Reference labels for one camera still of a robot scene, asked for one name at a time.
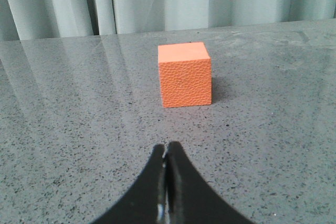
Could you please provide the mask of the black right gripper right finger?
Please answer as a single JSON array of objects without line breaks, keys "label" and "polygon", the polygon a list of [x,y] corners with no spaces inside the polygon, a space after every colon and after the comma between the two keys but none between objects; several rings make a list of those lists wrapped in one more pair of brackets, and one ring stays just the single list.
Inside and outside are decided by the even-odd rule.
[{"label": "black right gripper right finger", "polygon": [[212,190],[179,142],[165,158],[171,223],[252,223]]}]

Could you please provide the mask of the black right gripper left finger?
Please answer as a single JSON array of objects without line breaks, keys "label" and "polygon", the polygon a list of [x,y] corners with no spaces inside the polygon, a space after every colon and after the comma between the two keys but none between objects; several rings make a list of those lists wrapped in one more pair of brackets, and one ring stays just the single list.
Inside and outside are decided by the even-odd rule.
[{"label": "black right gripper left finger", "polygon": [[94,223],[165,223],[164,151],[163,144],[154,146],[133,185]]}]

